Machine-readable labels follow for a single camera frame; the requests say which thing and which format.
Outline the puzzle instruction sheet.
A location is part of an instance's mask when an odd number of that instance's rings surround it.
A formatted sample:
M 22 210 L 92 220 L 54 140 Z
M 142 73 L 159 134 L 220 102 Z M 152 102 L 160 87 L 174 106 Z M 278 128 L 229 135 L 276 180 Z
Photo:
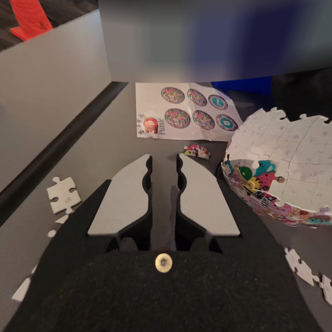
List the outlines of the puzzle instruction sheet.
M 136 83 L 135 96 L 139 138 L 228 142 L 243 124 L 211 83 Z

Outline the black ball stand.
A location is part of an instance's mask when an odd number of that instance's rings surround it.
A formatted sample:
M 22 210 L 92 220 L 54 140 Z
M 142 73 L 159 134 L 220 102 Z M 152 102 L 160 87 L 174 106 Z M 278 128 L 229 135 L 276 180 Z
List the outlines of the black ball stand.
M 223 170 L 222 170 L 222 163 L 220 163 L 215 171 L 215 177 L 217 181 L 223 181 L 224 183 L 227 183 L 227 179 L 224 176 Z

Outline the blue plastic bin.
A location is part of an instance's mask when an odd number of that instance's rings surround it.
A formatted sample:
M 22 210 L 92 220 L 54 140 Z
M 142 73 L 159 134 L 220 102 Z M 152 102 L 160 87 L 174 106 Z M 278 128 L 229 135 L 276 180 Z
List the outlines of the blue plastic bin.
M 252 94 L 271 95 L 272 76 L 211 82 L 215 89 L 234 90 Z

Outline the black table edge strip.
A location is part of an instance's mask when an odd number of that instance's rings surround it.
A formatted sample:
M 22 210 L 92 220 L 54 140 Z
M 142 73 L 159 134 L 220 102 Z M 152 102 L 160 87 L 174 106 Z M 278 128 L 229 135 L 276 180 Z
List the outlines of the black table edge strip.
M 128 82 L 112 81 L 1 191 L 0 226 L 116 99 Z

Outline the orange traffic cone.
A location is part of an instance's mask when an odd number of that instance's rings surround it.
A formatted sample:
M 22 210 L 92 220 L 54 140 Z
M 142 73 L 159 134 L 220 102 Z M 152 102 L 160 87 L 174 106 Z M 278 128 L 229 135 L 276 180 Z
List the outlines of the orange traffic cone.
M 10 32 L 27 42 L 53 30 L 39 0 L 10 0 L 15 18 L 19 24 L 10 28 Z

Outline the colourful puzzle ball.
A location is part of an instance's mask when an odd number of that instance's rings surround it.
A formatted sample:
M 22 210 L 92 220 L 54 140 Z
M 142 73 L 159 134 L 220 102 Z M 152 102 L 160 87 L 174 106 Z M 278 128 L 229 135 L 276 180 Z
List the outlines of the colourful puzzle ball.
M 258 216 L 289 226 L 331 226 L 331 123 L 259 109 L 235 131 L 221 170 Z

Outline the colourful faced puzzle piece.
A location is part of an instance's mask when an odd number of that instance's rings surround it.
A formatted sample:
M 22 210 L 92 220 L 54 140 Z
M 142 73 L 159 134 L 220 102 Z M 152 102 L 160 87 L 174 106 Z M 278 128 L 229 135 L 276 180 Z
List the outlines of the colourful faced puzzle piece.
M 199 145 L 184 146 L 184 155 L 198 157 L 205 160 L 209 160 L 211 153 L 206 149 L 206 147 Z

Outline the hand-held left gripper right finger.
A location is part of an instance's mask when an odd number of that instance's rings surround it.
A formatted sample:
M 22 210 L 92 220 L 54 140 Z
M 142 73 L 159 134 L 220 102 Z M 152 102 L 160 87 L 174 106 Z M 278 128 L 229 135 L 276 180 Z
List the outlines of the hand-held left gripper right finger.
M 190 250 L 199 239 L 210 246 L 219 238 L 237 238 L 240 230 L 216 177 L 203 165 L 181 153 L 176 156 L 176 250 Z

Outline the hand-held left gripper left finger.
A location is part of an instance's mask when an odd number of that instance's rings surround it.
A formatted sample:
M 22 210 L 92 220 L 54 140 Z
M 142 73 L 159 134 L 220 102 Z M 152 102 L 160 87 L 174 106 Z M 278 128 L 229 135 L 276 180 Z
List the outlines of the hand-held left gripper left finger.
M 152 156 L 128 164 L 110 181 L 87 232 L 112 236 L 118 242 L 132 238 L 139 250 L 149 250 L 152 230 Z

